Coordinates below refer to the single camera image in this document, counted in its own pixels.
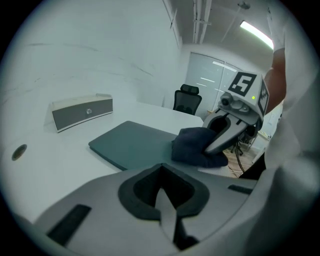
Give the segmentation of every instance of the black office chair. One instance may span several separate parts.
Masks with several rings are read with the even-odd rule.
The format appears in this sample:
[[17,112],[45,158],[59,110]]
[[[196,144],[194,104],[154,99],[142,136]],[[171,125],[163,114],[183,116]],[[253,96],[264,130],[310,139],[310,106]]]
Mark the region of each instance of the black office chair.
[[183,84],[180,90],[174,93],[173,110],[195,115],[202,97],[199,94],[199,88]]

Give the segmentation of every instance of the cable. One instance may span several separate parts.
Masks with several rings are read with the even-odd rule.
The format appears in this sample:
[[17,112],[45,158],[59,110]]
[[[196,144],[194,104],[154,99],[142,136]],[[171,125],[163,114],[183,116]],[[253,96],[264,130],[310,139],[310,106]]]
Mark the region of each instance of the cable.
[[242,171],[242,173],[244,174],[245,173],[245,170],[244,170],[244,168],[242,167],[242,165],[241,165],[241,162],[240,162],[240,159],[239,159],[239,141],[236,143],[236,146],[235,146],[235,156],[236,156],[236,159],[237,159],[237,161],[238,161],[238,164],[239,164],[239,166],[240,166],[240,169],[241,169],[241,171]]

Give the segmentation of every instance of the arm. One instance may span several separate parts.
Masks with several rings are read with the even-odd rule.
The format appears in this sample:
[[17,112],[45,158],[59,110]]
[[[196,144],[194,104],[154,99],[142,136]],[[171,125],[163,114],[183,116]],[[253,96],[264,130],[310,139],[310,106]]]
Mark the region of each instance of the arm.
[[271,68],[265,75],[266,87],[269,91],[269,102],[266,114],[278,106],[286,96],[286,59],[285,49],[281,48],[273,53]]

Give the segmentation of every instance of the dark blue cloth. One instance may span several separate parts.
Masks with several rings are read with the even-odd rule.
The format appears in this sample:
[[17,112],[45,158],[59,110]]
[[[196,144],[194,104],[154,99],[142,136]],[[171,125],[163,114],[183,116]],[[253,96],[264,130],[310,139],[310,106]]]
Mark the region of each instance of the dark blue cloth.
[[227,166],[228,158],[223,152],[204,153],[216,135],[213,130],[204,127],[181,129],[172,142],[171,159],[204,168]]

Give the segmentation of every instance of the white table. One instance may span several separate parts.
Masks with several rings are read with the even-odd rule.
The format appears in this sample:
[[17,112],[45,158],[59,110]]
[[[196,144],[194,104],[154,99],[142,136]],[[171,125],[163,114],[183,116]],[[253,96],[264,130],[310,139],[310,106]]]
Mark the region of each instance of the white table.
[[[88,143],[125,121],[133,121],[172,134],[201,127],[200,117],[139,102],[115,108],[114,112],[57,133],[53,122],[44,125],[5,149],[1,160],[1,183],[10,208],[34,222],[49,206],[95,178],[119,172],[94,153]],[[25,153],[12,161],[17,147]],[[199,171],[229,175],[229,169]]]

